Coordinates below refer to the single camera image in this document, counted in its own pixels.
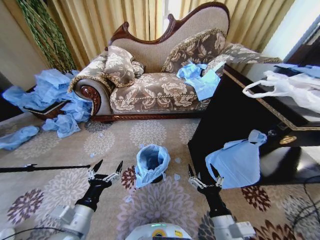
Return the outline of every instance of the throw pillow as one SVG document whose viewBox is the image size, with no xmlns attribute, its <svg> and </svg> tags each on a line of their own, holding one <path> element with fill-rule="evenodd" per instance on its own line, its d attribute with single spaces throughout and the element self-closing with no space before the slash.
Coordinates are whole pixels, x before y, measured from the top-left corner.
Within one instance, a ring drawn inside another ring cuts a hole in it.
<svg viewBox="0 0 320 240">
<path fill-rule="evenodd" d="M 226 43 L 221 54 L 208 63 L 202 75 L 205 75 L 220 62 L 225 62 L 226 64 L 277 64 L 282 63 L 282 60 L 278 57 L 263 56 L 261 53 L 252 51 L 238 43 Z M 219 68 L 216 73 L 221 75 L 222 71 L 223 67 Z"/>
<path fill-rule="evenodd" d="M 233 57 L 232 63 L 246 64 L 275 64 L 282 63 L 278 57 L 263 56 L 261 53 L 252 51 L 239 43 L 227 43 L 221 54 Z"/>
<path fill-rule="evenodd" d="M 131 62 L 134 57 L 130 52 L 118 46 L 108 46 L 108 57 L 103 70 L 104 77 L 118 88 L 134 84 L 135 74 Z"/>
<path fill-rule="evenodd" d="M 225 34 L 219 29 L 199 32 L 176 45 L 170 52 L 161 72 L 177 73 L 189 61 L 207 64 L 220 54 L 225 46 Z"/>
<path fill-rule="evenodd" d="M 144 74 L 146 66 L 138 61 L 132 61 L 131 64 L 133 67 L 133 72 L 134 72 L 135 78 L 136 79 L 140 78 L 142 76 L 142 74 Z"/>
</svg>

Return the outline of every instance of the floral patterned carpet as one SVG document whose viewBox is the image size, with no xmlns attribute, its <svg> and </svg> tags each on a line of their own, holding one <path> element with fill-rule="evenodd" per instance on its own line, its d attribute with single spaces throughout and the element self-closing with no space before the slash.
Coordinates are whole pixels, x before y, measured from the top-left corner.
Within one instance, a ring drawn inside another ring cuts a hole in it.
<svg viewBox="0 0 320 240">
<path fill-rule="evenodd" d="M 99 173 L 113 173 L 123 160 L 121 181 L 104 190 L 93 215 L 87 239 L 123 240 L 135 227 L 167 222 L 180 225 L 194 239 L 213 240 L 213 222 L 203 195 L 188 183 L 191 157 L 187 143 L 198 119 L 135 120 L 103 124 L 89 121 L 67 138 L 40 132 L 15 151 L 0 150 L 0 166 L 38 164 L 39 167 L 87 165 L 104 159 Z M 30 114 L 0 125 L 1 135 L 27 126 L 41 126 Z M 166 179 L 135 188 L 134 166 L 141 145 L 162 145 L 171 156 Z M 14 227 L 59 227 L 48 214 L 58 204 L 73 206 L 88 188 L 86 169 L 0 174 L 0 230 Z M 307 184 L 313 201 L 320 200 L 320 184 Z M 221 191 L 238 221 L 250 221 L 256 240 L 318 240 L 320 226 L 304 186 L 250 186 Z M 48 229 L 22 233 L 16 239 L 45 240 Z"/>
</svg>

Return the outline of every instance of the crumpled blue plastic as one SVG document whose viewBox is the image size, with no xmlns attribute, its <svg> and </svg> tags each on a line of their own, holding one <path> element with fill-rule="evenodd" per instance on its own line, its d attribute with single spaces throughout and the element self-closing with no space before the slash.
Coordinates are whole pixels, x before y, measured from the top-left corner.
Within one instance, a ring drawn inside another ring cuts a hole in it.
<svg viewBox="0 0 320 240">
<path fill-rule="evenodd" d="M 79 72 L 62 74 L 57 69 L 43 70 L 35 75 L 36 87 L 33 92 L 26 93 L 18 86 L 12 86 L 3 93 L 3 98 L 18 106 L 24 112 L 25 108 L 44 110 L 55 102 L 70 101 L 61 109 L 65 115 L 58 115 L 54 119 L 47 119 L 42 129 L 57 131 L 59 138 L 65 138 L 80 131 L 77 123 L 87 122 L 92 109 L 90 100 L 82 99 L 74 92 L 68 93 L 71 79 Z"/>
<path fill-rule="evenodd" d="M 136 161 L 135 187 L 141 188 L 164 174 L 170 162 L 170 155 L 165 147 L 150 144 L 140 149 Z"/>
<path fill-rule="evenodd" d="M 189 64 L 178 70 L 176 76 L 180 79 L 185 78 L 186 80 L 201 78 L 201 71 L 202 69 L 206 69 L 207 66 L 207 64 L 194 64 L 190 61 Z"/>
<path fill-rule="evenodd" d="M 217 178 L 210 164 L 224 177 L 223 189 L 255 184 L 260 179 L 259 146 L 266 142 L 264 133 L 252 130 L 248 139 L 229 141 L 222 149 L 206 156 L 206 167 L 214 180 Z"/>
<path fill-rule="evenodd" d="M 36 126 L 25 126 L 14 133 L 0 137 L 0 149 L 14 150 L 39 132 Z"/>
<path fill-rule="evenodd" d="M 179 69 L 176 76 L 178 78 L 185 78 L 184 83 L 192 86 L 196 92 L 199 101 L 211 98 L 220 82 L 220 77 L 216 74 L 216 70 L 219 69 L 222 64 L 219 64 L 214 69 L 210 69 L 203 77 L 201 77 L 202 69 L 207 67 L 206 64 L 194 64 L 188 65 Z"/>
<path fill-rule="evenodd" d="M 47 119 L 42 126 L 45 131 L 56 131 L 59 138 L 65 138 L 73 133 L 79 132 L 77 121 L 73 116 L 68 114 L 59 114 L 54 119 Z"/>
</svg>

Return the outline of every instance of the beige curtain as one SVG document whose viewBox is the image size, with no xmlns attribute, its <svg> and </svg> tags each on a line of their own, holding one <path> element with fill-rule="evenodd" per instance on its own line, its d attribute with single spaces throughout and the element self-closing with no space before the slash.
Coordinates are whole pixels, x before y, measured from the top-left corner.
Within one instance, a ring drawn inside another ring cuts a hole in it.
<svg viewBox="0 0 320 240">
<path fill-rule="evenodd" d="M 78 69 L 104 50 L 125 21 L 139 39 L 154 40 L 162 35 L 162 0 L 49 0 L 48 9 Z"/>
<path fill-rule="evenodd" d="M 227 40 L 262 52 L 295 0 L 218 0 L 230 12 Z M 180 18 L 209 0 L 181 0 Z"/>
</svg>

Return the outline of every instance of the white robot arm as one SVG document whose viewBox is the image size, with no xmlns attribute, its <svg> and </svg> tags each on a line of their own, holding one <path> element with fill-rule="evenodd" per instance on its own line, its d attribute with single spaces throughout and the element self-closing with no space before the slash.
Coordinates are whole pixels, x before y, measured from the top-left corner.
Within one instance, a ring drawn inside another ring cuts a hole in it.
<svg viewBox="0 0 320 240">
<path fill-rule="evenodd" d="M 49 240 L 85 240 L 89 229 L 91 218 L 97 209 L 97 203 L 102 191 L 109 188 L 120 179 L 123 161 L 119 164 L 116 171 L 111 175 L 97 174 L 103 160 L 97 163 L 89 171 L 90 187 L 83 198 L 75 203 L 72 209 L 69 206 L 57 206 L 52 212 L 51 217 L 62 223 L 62 230 L 49 238 Z"/>
<path fill-rule="evenodd" d="M 97 209 L 99 197 L 105 188 L 110 187 L 120 179 L 122 164 L 120 163 L 115 173 L 108 175 L 96 174 L 102 160 L 89 171 L 90 187 L 79 199 L 75 207 L 57 206 L 51 216 L 62 223 L 63 232 L 59 232 L 49 240 L 85 240 L 93 213 Z M 219 192 L 222 188 L 223 178 L 217 177 L 213 185 L 206 185 L 196 178 L 189 165 L 189 183 L 198 192 L 204 194 L 210 207 L 209 215 L 214 224 L 214 235 L 217 240 L 243 240 L 255 235 L 251 224 L 247 222 L 236 223 L 222 201 Z M 152 240 L 152 239 L 185 239 L 190 240 L 188 233 L 178 225 L 156 222 L 136 227 L 126 240 Z"/>
<path fill-rule="evenodd" d="M 218 175 L 215 184 L 206 185 L 194 176 L 189 165 L 188 181 L 199 193 L 206 197 L 210 207 L 209 215 L 214 225 L 214 236 L 217 240 L 243 240 L 256 234 L 250 222 L 236 223 L 231 212 L 222 201 L 219 192 L 224 182 L 223 177 Z"/>
</svg>

